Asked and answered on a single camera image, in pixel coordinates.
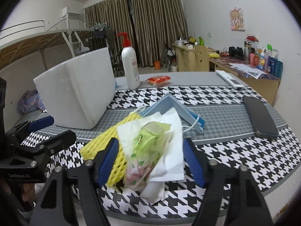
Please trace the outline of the yellow foam net sleeve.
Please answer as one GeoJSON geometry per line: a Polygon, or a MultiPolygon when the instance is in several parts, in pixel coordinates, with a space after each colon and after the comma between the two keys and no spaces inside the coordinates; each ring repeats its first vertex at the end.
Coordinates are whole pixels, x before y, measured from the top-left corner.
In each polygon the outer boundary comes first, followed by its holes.
{"type": "MultiPolygon", "coordinates": [[[[99,134],[96,138],[92,139],[88,142],[87,145],[80,149],[80,154],[84,161],[93,160],[99,151],[104,150],[111,138],[117,138],[119,140],[119,136],[117,133],[117,127],[122,124],[126,124],[133,120],[141,119],[142,117],[138,113],[130,113],[125,119],[117,123],[116,125],[110,127],[107,131],[99,134]]],[[[119,181],[121,181],[125,175],[127,161],[125,159],[125,154],[121,145],[119,145],[119,152],[109,178],[106,182],[108,187],[112,187],[116,185],[119,181]]]]}

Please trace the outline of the green tissue packet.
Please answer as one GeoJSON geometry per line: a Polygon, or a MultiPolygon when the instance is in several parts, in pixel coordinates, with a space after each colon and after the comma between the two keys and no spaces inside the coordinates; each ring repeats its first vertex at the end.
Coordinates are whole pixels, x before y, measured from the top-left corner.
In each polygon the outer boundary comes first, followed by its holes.
{"type": "Polygon", "coordinates": [[[140,128],[132,142],[123,183],[137,191],[143,190],[147,178],[165,152],[170,140],[170,124],[151,121],[140,128]]]}

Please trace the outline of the white paper tissue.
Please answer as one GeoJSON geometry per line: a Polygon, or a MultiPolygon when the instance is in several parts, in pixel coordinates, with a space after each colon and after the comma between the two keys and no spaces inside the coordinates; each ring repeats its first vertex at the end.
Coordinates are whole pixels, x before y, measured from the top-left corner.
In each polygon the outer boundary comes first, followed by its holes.
{"type": "Polygon", "coordinates": [[[166,182],[184,179],[183,135],[180,117],[176,110],[171,108],[163,115],[157,112],[151,116],[122,124],[117,127],[117,133],[125,154],[125,159],[128,161],[133,149],[133,139],[138,135],[140,128],[151,121],[171,125],[169,131],[171,137],[163,156],[148,176],[145,188],[138,190],[143,199],[146,199],[151,204],[155,204],[166,199],[166,182]]]}

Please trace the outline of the blue face mask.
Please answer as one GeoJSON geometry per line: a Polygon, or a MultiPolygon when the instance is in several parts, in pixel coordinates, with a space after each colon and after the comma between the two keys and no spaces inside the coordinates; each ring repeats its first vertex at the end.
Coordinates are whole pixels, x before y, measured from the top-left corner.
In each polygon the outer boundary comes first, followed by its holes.
{"type": "Polygon", "coordinates": [[[151,106],[138,107],[135,111],[133,111],[133,113],[138,113],[142,117],[153,115],[156,112],[160,112],[163,115],[171,108],[174,108],[178,116],[189,124],[188,129],[184,132],[188,132],[190,129],[194,129],[199,134],[204,132],[205,120],[184,104],[180,103],[170,93],[165,94],[151,106]]]}

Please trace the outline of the houndstooth table mat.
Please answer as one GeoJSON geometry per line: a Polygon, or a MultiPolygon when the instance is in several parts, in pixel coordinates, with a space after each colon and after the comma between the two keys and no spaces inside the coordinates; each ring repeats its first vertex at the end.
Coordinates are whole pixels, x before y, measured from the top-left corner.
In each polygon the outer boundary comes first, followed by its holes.
{"type": "MultiPolygon", "coordinates": [[[[209,158],[229,167],[250,168],[264,195],[279,187],[300,167],[300,142],[270,104],[266,108],[278,129],[278,138],[267,140],[254,135],[242,101],[244,96],[260,98],[251,87],[234,90],[226,86],[168,86],[116,91],[97,126],[90,131],[76,130],[76,143],[52,156],[46,175],[58,165],[63,168],[81,165],[80,149],[85,144],[136,108],[150,106],[166,94],[174,96],[205,121],[203,133],[188,131],[184,137],[191,138],[209,158]]],[[[188,166],[184,167],[184,174],[182,181],[166,183],[167,198],[155,205],[122,183],[103,186],[100,200],[110,217],[122,220],[155,224],[191,222],[201,205],[204,190],[196,185],[188,166]]]]}

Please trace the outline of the white pump lotion bottle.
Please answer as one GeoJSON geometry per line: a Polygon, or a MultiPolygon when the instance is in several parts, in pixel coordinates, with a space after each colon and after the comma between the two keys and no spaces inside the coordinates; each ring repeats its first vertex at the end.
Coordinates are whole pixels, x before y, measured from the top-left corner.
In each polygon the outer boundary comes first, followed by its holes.
{"type": "Polygon", "coordinates": [[[140,86],[140,78],[136,52],[132,47],[132,43],[129,39],[128,33],[122,32],[116,34],[116,36],[122,37],[121,59],[123,63],[123,69],[125,72],[125,79],[127,81],[128,89],[137,89],[140,86]]]}

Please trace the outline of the black folding chair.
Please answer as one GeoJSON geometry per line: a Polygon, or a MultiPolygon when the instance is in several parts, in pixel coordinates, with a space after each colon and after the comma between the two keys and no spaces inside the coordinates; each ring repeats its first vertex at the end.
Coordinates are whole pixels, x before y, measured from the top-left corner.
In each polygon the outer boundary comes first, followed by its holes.
{"type": "Polygon", "coordinates": [[[112,28],[107,29],[106,38],[114,76],[123,76],[121,50],[118,49],[118,40],[112,28]]]}

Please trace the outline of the white air conditioner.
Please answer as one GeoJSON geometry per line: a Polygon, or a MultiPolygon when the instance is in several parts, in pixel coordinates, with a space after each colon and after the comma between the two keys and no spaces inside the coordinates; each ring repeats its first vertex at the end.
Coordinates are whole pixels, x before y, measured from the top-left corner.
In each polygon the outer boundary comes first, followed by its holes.
{"type": "Polygon", "coordinates": [[[64,7],[62,9],[62,17],[66,17],[67,15],[73,16],[73,17],[80,17],[80,14],[77,12],[72,12],[69,7],[64,7]]]}

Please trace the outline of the white remote control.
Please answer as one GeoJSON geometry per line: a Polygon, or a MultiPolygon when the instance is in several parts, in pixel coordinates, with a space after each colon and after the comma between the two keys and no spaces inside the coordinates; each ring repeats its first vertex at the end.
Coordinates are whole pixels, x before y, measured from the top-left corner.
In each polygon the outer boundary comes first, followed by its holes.
{"type": "Polygon", "coordinates": [[[242,89],[244,86],[240,84],[234,77],[232,77],[229,73],[226,73],[223,70],[215,71],[218,76],[220,76],[224,81],[226,81],[232,88],[234,89],[242,89]]]}

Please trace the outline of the wooden desk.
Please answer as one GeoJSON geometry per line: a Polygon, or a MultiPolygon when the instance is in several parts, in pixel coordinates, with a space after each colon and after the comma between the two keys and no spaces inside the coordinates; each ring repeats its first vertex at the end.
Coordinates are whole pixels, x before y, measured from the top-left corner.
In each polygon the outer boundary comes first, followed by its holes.
{"type": "Polygon", "coordinates": [[[281,80],[270,73],[266,73],[229,56],[212,58],[210,54],[215,51],[201,45],[188,46],[174,43],[173,49],[176,53],[178,71],[209,72],[224,70],[252,87],[272,106],[275,105],[277,90],[281,80]]]}

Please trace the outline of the wooden smiley chair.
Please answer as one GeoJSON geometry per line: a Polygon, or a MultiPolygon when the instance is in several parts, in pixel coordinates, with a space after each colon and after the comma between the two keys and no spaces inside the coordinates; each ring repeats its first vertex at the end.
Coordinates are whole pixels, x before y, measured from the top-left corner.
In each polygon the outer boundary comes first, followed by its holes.
{"type": "Polygon", "coordinates": [[[195,54],[195,71],[209,72],[209,56],[208,49],[203,45],[194,46],[195,54]]]}

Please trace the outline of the black headphones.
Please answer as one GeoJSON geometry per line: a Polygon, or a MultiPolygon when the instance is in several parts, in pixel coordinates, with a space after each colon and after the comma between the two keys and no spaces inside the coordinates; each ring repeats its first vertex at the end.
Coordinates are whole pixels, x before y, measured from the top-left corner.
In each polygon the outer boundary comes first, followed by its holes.
{"type": "Polygon", "coordinates": [[[244,51],[241,47],[229,47],[229,56],[244,60],[244,51]]]}

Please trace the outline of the yellow object on desk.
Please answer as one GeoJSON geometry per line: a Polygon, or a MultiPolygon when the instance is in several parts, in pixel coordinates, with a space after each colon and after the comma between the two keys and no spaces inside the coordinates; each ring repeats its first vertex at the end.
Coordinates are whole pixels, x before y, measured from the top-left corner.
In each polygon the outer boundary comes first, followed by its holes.
{"type": "Polygon", "coordinates": [[[217,54],[217,53],[210,53],[209,54],[209,58],[219,58],[220,57],[220,55],[219,54],[217,54]]]}

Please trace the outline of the green spray bottle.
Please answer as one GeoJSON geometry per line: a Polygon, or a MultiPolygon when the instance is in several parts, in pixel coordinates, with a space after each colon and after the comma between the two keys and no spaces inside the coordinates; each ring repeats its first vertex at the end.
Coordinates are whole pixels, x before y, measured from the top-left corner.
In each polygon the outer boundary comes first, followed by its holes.
{"type": "Polygon", "coordinates": [[[204,46],[204,40],[201,37],[198,38],[198,44],[204,46]]]}

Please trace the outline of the anime girl poster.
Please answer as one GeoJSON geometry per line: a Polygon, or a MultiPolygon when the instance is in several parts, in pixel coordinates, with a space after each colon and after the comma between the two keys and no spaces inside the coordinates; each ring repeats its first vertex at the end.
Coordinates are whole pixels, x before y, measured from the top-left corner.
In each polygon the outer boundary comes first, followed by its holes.
{"type": "Polygon", "coordinates": [[[245,31],[244,12],[242,8],[234,8],[229,12],[232,31],[245,31]]]}

